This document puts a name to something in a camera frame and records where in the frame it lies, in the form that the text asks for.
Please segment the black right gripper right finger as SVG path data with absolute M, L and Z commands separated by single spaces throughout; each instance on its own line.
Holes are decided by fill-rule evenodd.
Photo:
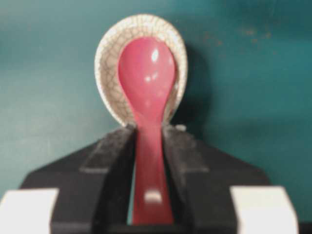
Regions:
M 256 166 L 208 146 L 180 127 L 162 128 L 164 154 L 193 234 L 297 234 L 283 186 Z

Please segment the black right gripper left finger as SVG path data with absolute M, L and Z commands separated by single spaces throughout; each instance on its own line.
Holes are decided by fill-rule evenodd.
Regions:
M 90 234 L 104 184 L 129 159 L 135 127 L 127 125 L 63 158 L 31 171 L 0 202 L 3 234 Z

